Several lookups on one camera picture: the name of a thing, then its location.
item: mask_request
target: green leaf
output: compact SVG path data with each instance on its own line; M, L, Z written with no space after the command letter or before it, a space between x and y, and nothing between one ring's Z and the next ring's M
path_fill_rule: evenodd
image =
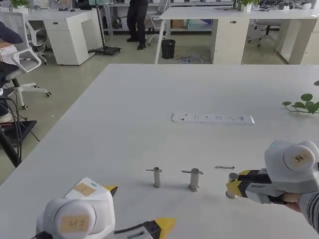
M319 104L315 104L311 101L306 102L306 108L309 111L309 113L314 114L319 109Z
M300 97L303 101L311 101L311 99L313 98L312 94L303 94L301 97Z
M296 103L294 104L294 107L295 107L295 108L306 109L306 106L304 105L304 103L301 103L301 102L296 102Z
M290 101L285 101L285 102L283 102L283 106L288 106L288 105L290 105L290 104L291 104Z

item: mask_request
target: desk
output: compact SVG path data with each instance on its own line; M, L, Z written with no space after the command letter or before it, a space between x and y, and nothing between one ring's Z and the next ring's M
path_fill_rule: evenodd
M304 92L317 101L318 75L312 66L108 65L0 186L1 238L31 238L46 203L86 176L119 186L116 230L175 217L167 239L316 238L284 206L227 199L229 171L214 166L260 169L274 139L319 145L319 118L281 105ZM255 124L173 123L177 111L252 115ZM155 166L163 170L159 189L145 171ZM181 173L192 167L204 172L196 193Z
M42 9L26 14L25 18L44 22L59 65L81 65L94 55L88 50L102 46L95 9L75 12Z
M157 47L155 64L160 55L161 36L164 30L165 20L171 19L213 19L212 37L210 45L210 58L212 64L241 64L246 34L250 19L289 19L284 24L280 37L275 44L279 53L287 52L296 59L293 64L319 64L319 9L311 10L271 10L269 12L251 11L241 12L237 10L217 10L213 7L170 7L164 12L160 28L160 37Z

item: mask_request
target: power strip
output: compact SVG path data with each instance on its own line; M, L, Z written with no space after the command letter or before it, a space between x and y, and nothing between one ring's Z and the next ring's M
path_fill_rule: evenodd
M251 116L221 116L213 114L173 114L173 122L178 123L239 123L239 124L254 124L254 119Z

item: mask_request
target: black shoe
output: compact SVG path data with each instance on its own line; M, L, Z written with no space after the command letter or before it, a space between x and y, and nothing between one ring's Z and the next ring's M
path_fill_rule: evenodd
M126 39L127 42L138 42L139 40L137 38L129 38L129 39Z
M138 51L143 50L144 48L146 48L145 44L139 44Z

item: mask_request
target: human hand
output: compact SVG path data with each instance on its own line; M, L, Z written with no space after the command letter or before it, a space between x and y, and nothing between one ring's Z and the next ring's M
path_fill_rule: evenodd
M301 209L298 205L298 201L299 201L300 196L301 196L301 194L285 193L282 196L282 199L284 202L287 202L287 204L285 204L285 206L287 208L290 208L298 213L301 213Z

